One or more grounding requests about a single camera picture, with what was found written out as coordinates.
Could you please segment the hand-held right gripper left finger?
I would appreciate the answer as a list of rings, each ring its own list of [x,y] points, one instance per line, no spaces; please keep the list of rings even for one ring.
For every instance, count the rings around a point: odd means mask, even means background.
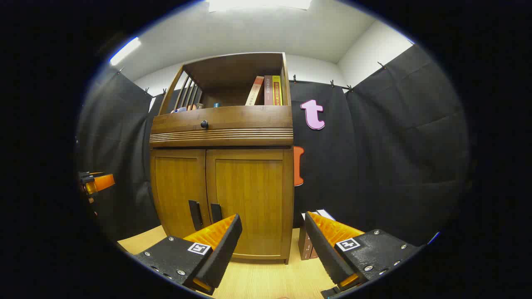
[[[165,239],[134,255],[134,259],[173,284],[212,295],[221,284],[242,233],[239,214],[183,238]]]

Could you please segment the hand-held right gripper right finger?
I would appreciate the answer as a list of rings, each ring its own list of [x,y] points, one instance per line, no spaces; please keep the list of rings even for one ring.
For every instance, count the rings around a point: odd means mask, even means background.
[[[382,229],[364,233],[313,212],[306,212],[304,227],[325,271],[340,291],[391,273],[424,248]]]

